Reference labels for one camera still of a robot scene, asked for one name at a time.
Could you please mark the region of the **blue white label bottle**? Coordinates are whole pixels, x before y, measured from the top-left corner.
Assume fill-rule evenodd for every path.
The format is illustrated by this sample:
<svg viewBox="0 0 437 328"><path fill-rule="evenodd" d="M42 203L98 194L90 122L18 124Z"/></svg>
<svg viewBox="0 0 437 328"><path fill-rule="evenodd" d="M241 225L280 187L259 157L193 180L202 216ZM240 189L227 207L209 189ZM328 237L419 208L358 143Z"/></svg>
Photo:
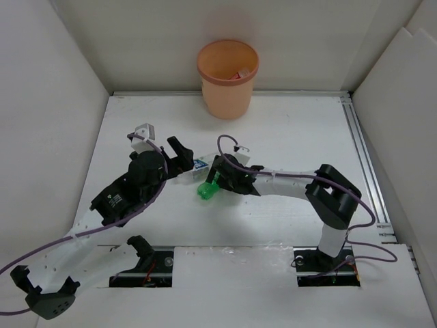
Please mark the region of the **blue white label bottle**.
<svg viewBox="0 0 437 328"><path fill-rule="evenodd" d="M198 181L204 181L210 171L214 158L218 155L217 152L207 154L194 159L192 170L180 174L176 181L183 185L190 185Z"/></svg>

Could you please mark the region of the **green plastic bottle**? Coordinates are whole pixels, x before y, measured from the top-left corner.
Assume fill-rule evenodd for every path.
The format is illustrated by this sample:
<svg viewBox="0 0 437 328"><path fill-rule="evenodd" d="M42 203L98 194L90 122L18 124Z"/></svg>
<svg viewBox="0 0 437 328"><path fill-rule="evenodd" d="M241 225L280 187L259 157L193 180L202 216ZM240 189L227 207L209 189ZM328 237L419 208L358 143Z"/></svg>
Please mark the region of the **green plastic bottle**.
<svg viewBox="0 0 437 328"><path fill-rule="evenodd" d="M218 172L208 175L206 180L197 187L197 195L202 200L210 200L219 190L217 183L220 174Z"/></svg>

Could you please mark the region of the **red label clear bottle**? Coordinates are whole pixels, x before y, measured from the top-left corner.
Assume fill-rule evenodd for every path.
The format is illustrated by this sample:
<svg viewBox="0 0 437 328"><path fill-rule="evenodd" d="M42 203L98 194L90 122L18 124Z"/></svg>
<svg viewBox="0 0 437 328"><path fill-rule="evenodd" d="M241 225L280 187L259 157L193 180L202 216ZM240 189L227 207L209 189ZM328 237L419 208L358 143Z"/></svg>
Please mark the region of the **red label clear bottle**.
<svg viewBox="0 0 437 328"><path fill-rule="evenodd" d="M250 75L250 71L249 70L247 70L247 69L244 69L244 70L240 70L240 71L238 71L237 73L235 73L231 78L230 78L230 80L238 80L238 79L243 79L243 78L245 78L246 76L248 76L248 75Z"/></svg>

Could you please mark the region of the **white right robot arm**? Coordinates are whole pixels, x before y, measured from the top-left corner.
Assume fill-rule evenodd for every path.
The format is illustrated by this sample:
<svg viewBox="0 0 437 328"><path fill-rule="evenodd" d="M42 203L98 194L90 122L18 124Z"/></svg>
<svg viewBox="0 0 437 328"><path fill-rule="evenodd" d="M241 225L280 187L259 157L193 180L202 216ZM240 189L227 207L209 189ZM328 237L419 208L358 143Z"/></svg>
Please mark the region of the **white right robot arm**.
<svg viewBox="0 0 437 328"><path fill-rule="evenodd" d="M205 183L239 195L279 195L308 201L323 222L315 260L323 269L339 263L346 234L362 193L332 165L310 172L245 167L236 156L216 155Z"/></svg>

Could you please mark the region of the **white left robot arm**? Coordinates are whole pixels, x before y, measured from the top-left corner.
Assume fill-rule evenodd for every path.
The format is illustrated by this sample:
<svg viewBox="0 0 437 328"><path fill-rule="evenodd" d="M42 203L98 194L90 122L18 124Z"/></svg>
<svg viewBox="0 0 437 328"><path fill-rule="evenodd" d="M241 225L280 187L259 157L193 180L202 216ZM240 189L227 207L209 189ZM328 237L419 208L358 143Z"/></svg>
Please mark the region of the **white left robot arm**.
<svg viewBox="0 0 437 328"><path fill-rule="evenodd" d="M101 242L122 230L150 206L166 181L192 170L194 152L176 137L167 142L169 158L150 139L130 134L133 152L128 171L91 201L83 218L61 239L39 248L47 254L29 266L17 265L10 276L26 294L28 309L51 320L72 306L76 297L99 280L126 270L144 271L154 261L153 247L141 236L131 236L98 260L84 260Z"/></svg>

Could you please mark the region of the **orange plastic bin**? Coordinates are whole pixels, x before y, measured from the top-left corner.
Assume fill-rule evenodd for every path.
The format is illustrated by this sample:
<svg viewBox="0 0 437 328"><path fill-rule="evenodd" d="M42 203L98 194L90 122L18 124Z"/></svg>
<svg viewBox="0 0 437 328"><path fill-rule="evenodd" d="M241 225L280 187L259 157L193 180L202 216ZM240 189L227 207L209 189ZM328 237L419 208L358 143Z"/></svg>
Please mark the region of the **orange plastic bin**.
<svg viewBox="0 0 437 328"><path fill-rule="evenodd" d="M240 70L251 73L230 80ZM255 49L239 40L217 40L205 45L197 55L201 91L208 112L216 118L235 120L250 105L259 56Z"/></svg>

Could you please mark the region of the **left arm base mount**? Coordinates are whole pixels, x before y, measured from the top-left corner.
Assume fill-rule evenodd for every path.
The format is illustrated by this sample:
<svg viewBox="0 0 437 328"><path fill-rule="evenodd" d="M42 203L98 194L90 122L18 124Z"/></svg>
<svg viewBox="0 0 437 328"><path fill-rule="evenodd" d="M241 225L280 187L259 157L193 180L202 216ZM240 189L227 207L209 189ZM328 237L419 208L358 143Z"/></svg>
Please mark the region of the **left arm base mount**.
<svg viewBox="0 0 437 328"><path fill-rule="evenodd" d="M170 288L173 282L174 247L152 247L142 236L127 240L139 256L132 269L109 278L110 288Z"/></svg>

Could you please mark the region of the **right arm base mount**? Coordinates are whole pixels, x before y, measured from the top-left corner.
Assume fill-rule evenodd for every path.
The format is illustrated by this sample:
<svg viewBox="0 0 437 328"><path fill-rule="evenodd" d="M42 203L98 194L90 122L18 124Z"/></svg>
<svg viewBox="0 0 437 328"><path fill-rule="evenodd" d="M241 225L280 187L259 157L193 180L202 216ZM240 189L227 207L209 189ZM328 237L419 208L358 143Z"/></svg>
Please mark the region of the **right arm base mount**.
<svg viewBox="0 0 437 328"><path fill-rule="evenodd" d="M343 263L353 256L348 246L335 258L316 247L295 247L291 266L296 269L298 287L360 287L355 264Z"/></svg>

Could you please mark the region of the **aluminium frame rail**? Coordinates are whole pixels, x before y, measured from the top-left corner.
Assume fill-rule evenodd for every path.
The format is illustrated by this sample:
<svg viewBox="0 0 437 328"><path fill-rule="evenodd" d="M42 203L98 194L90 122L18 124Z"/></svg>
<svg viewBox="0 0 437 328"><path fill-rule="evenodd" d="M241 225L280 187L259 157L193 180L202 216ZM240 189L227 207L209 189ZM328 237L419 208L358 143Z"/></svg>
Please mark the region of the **aluminium frame rail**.
<svg viewBox="0 0 437 328"><path fill-rule="evenodd" d="M152 123L163 139L176 135L200 156L216 151L227 133L250 150L254 163L273 169L305 171L330 163L362 192L375 212L368 226L364 209L355 214L351 237L370 243L354 247L361 277L399 277L418 273L411 250L391 231L367 145L352 101L345 92L259 92L249 113L235 121L213 118L199 92L118 92L108 103L105 122L125 129ZM294 246L312 246L322 224L308 203L280 196L240 196L219 192L213 200L195 195L196 183L175 179L157 203L131 221L113 240L144 234L156 246L176 246L178 271L196 273L189 259L269 279L295 279Z"/></svg>

